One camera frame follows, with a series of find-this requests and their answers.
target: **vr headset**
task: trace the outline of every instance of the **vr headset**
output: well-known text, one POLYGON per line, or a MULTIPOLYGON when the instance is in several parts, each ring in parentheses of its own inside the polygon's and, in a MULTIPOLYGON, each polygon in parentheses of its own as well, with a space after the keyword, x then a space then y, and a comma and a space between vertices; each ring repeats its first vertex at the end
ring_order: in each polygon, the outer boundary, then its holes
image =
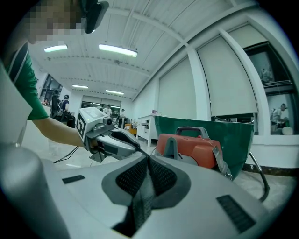
POLYGON ((84 31, 87 34, 92 33, 101 23, 105 12, 109 7, 106 1, 80 0, 82 18, 85 18, 84 31))

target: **green sleeve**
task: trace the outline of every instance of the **green sleeve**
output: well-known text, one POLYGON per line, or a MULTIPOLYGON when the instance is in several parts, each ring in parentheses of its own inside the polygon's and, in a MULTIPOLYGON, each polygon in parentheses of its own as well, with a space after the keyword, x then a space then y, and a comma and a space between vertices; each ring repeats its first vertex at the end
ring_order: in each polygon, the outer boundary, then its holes
POLYGON ((37 79, 34 75, 31 65, 31 57, 29 54, 27 54, 26 62, 20 72, 18 79, 15 82, 15 87, 18 89, 19 93, 23 96, 27 103, 32 107, 32 111, 28 117, 28 120, 41 120, 47 118, 48 114, 38 98, 36 89, 37 79))

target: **gray handle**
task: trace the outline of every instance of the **gray handle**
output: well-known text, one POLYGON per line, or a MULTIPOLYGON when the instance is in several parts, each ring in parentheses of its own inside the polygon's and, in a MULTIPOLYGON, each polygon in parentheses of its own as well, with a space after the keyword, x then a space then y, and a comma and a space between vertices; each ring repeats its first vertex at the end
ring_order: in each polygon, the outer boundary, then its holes
POLYGON ((182 135, 182 132, 184 130, 198 131, 198 132, 200 132, 202 139, 210 139, 206 129, 203 127, 192 127, 192 126, 179 127, 179 128, 177 128, 175 134, 182 135))

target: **green container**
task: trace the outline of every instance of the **green container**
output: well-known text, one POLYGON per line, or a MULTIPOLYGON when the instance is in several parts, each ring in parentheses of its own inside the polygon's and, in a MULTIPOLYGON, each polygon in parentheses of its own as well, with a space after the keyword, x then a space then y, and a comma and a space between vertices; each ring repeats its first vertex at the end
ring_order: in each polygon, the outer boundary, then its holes
MULTIPOLYGON (((220 142, 223 160, 228 164, 235 179, 242 170, 252 145, 254 126, 244 123, 202 121, 191 119, 175 119, 155 116, 158 136, 160 134, 174 134, 178 127, 204 127, 210 139, 220 142)), ((182 135, 197 137, 195 131, 183 131, 182 135)))

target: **fluorescent light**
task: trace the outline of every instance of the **fluorescent light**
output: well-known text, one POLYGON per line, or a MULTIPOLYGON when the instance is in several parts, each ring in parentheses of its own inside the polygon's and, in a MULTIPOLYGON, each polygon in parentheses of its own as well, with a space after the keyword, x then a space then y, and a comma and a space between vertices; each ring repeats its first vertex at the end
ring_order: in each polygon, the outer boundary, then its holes
POLYGON ((60 46, 55 46, 55 47, 49 47, 49 48, 46 48, 44 51, 45 52, 51 52, 51 51, 65 50, 65 49, 67 49, 67 45, 60 45, 60 46))
POLYGON ((136 51, 132 51, 132 50, 128 50, 128 49, 124 49, 124 48, 120 48, 120 47, 114 47, 114 46, 100 44, 99 45, 99 49, 100 50, 113 51, 113 52, 125 54, 127 56, 132 56, 132 57, 136 57, 137 56, 137 52, 136 51))
POLYGON ((108 93, 114 93, 114 94, 119 94, 119 95, 123 95, 122 92, 117 92, 117 91, 109 91, 109 90, 106 90, 106 92, 108 92, 108 93))
POLYGON ((83 85, 75 85, 75 84, 73 84, 73 87, 88 89, 88 86, 83 86, 83 85))

